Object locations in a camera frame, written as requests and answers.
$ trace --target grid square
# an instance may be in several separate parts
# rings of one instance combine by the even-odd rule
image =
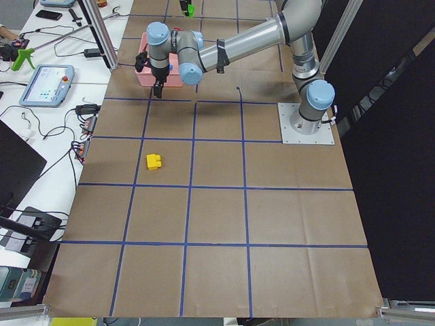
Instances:
[[[343,152],[337,145],[246,143],[245,149],[250,187],[352,188]]]
[[[95,136],[142,137],[148,101],[104,100]]]
[[[81,183],[133,183],[141,141],[98,139],[90,144]]]
[[[112,244],[62,244],[43,299],[50,314],[108,316],[120,251],[120,245]],[[98,291],[89,291],[93,284]]]
[[[305,248],[251,248],[250,253],[254,316],[317,316]]]
[[[310,245],[367,245],[353,192],[303,192],[302,214]]]
[[[135,4],[140,3],[140,1],[135,1],[135,3],[133,4],[133,7],[135,6]],[[152,22],[163,22],[164,18],[163,17],[159,17],[159,16],[130,16],[128,17],[128,21],[127,21],[127,25],[125,28],[125,32],[124,35],[122,36],[123,38],[132,38],[132,37],[136,37],[141,39],[142,38],[142,34],[146,32],[147,27],[149,24],[151,24]]]
[[[196,141],[193,184],[242,187],[241,143]]]
[[[148,99],[150,97],[150,88],[141,86],[134,67],[119,66],[111,73],[105,97]]]
[[[246,248],[189,247],[184,316],[249,316],[246,263]]]
[[[300,102],[290,76],[278,71],[241,71],[241,92],[244,101]]]
[[[169,0],[140,0],[134,1],[131,7],[131,14],[134,15],[159,15],[164,16]]]
[[[162,167],[147,169],[148,154],[162,156]],[[143,145],[137,182],[146,185],[189,185],[192,142],[149,141]]]
[[[300,197],[300,192],[249,190],[249,241],[305,245]]]
[[[120,50],[118,51],[118,59],[121,64],[133,65],[136,62],[136,55],[139,53],[141,39],[123,39],[121,41]]]
[[[63,240],[122,241],[131,187],[79,186]]]
[[[193,189],[188,240],[246,243],[243,190]]]
[[[178,316],[183,247],[125,246],[114,315]]]
[[[266,17],[272,17],[271,5],[274,6],[273,3],[269,3],[267,0],[240,0],[239,18],[265,19]]]
[[[241,133],[240,104],[198,103],[195,138],[241,140]]]
[[[214,101],[240,101],[237,87],[241,85],[241,72],[227,69],[225,74],[206,73],[198,85],[197,98]]]
[[[320,317],[376,317],[382,305],[368,249],[310,248],[309,258]]]
[[[281,127],[276,105],[243,104],[243,123],[247,140],[281,140]]]
[[[203,19],[201,32],[207,41],[228,39],[237,34],[237,21],[229,19]]]
[[[192,138],[194,103],[152,101],[146,137]]]
[[[137,187],[127,240],[184,242],[187,202],[187,189]]]
[[[237,18],[236,13],[236,0],[204,0],[204,17]]]

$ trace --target white desk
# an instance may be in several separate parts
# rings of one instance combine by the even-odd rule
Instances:
[[[119,1],[109,1],[109,5],[107,7],[101,8],[100,12],[102,17],[106,17],[111,14],[112,9],[116,6],[120,5],[118,11],[121,14],[128,14],[131,10],[131,6],[133,4],[133,0],[119,0]],[[43,18],[38,18],[35,14],[41,10],[53,10],[56,12],[62,12],[63,16],[60,20],[53,21]],[[84,15],[78,5],[75,3],[73,6],[75,13],[82,17],[83,26],[86,25],[86,21],[84,20]],[[105,24],[107,27],[107,31],[111,37],[111,41],[115,48],[119,48],[122,40],[122,36],[124,34],[125,26],[127,24],[128,17],[114,17],[105,20]],[[68,9],[65,8],[45,8],[40,4],[37,4],[36,8],[33,10],[29,20],[25,24],[22,29],[22,32],[34,31],[35,29],[40,29],[41,27],[53,27],[56,25],[63,26],[72,26],[74,29],[77,29],[78,26],[76,23],[72,22],[72,17],[68,12]],[[56,27],[55,29],[43,29],[45,32],[49,33],[58,33],[58,34],[66,34],[70,32],[72,29]],[[74,35],[74,37],[79,37],[81,39],[87,39],[90,41],[94,41],[94,37],[90,32],[90,29],[84,29]],[[30,40],[30,43],[27,48],[34,48],[41,44],[44,44],[50,40],[57,38],[55,35],[46,35],[42,33],[31,33],[25,36],[25,38]],[[97,48],[96,44],[78,41],[76,39],[66,39],[61,44],[59,44],[56,49],[58,54],[73,54],[82,52],[87,48]],[[41,48],[37,50],[33,54],[32,62],[35,65],[73,65],[75,68],[76,76],[74,79],[74,83],[87,83],[87,84],[108,84],[110,78],[110,70],[105,66],[103,58],[85,58],[83,54],[77,56],[68,56],[68,57],[56,57],[53,45]],[[8,62],[0,62],[0,70],[4,71],[9,67]],[[19,71],[9,70],[6,73],[0,73],[0,81],[9,81],[9,82],[28,82],[33,74],[33,69],[30,67],[30,64],[25,61]]]
[[[84,96],[89,102],[101,104],[104,99],[106,87],[106,85],[92,85],[92,87],[89,87],[89,85],[86,84],[73,84],[65,101],[59,108],[31,108],[41,120],[42,132],[47,132],[56,126],[62,126],[66,112],[73,109],[76,105],[84,104],[82,101]],[[3,97],[0,99],[0,107],[2,108],[1,112],[3,112],[4,108],[9,107],[10,105],[18,105],[18,98],[20,98],[24,91],[24,87],[0,86],[0,90],[5,92]],[[26,121],[21,119],[22,112],[28,113],[27,118],[32,123],[31,129],[36,131],[37,121],[28,110],[13,107],[9,109],[1,119],[12,130],[20,132],[23,128],[26,128],[28,124]],[[78,137],[82,133],[74,112],[71,112],[68,115],[67,126],[74,130],[76,140],[78,140]],[[69,130],[66,130],[59,136],[51,137],[46,140],[42,140],[42,136],[37,133],[29,145],[31,145],[33,149],[47,160],[45,168],[48,168],[65,154],[72,140],[73,135]],[[78,180],[82,173],[82,165],[76,160],[73,160],[73,163]],[[73,171],[68,157],[65,157],[34,184],[30,192],[18,206],[18,209],[23,210],[27,206],[32,206],[41,211],[62,211],[68,213],[74,195],[75,187]],[[62,215],[53,215],[61,219],[65,218],[65,216]],[[19,216],[20,213],[15,212],[11,218],[16,220]],[[53,235],[53,239],[59,238],[61,235],[62,231],[57,231]],[[29,260],[20,254],[0,250],[0,265],[5,264],[9,266],[26,267],[28,262]]]

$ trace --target pink box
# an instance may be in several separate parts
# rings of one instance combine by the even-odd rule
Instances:
[[[143,51],[143,48],[147,45],[147,33],[142,34],[141,47],[139,48],[139,53]],[[169,54],[169,63],[172,65],[172,70],[167,77],[167,82],[164,83],[165,87],[182,87],[183,82],[179,78],[178,71],[178,57],[176,54]],[[139,82],[143,87],[152,87],[156,82],[156,78],[151,74],[151,68],[144,67],[142,72],[138,73],[135,71]]]

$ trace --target black device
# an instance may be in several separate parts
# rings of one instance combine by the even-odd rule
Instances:
[[[79,18],[77,14],[75,13],[73,8],[69,8],[68,12],[71,14],[71,17],[73,18],[73,22],[77,24],[77,26],[81,27],[82,22],[80,22],[83,18]]]
[[[36,16],[39,18],[45,18],[50,20],[59,20],[62,17],[60,12],[49,12],[48,10],[39,10],[36,13]]]
[[[0,121],[0,215],[9,217],[26,196],[47,161]]]

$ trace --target yellow block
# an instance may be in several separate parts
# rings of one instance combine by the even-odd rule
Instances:
[[[157,170],[162,167],[162,157],[158,154],[147,155],[148,170]]]
[[[51,326],[96,326],[97,320],[92,318],[53,318]]]

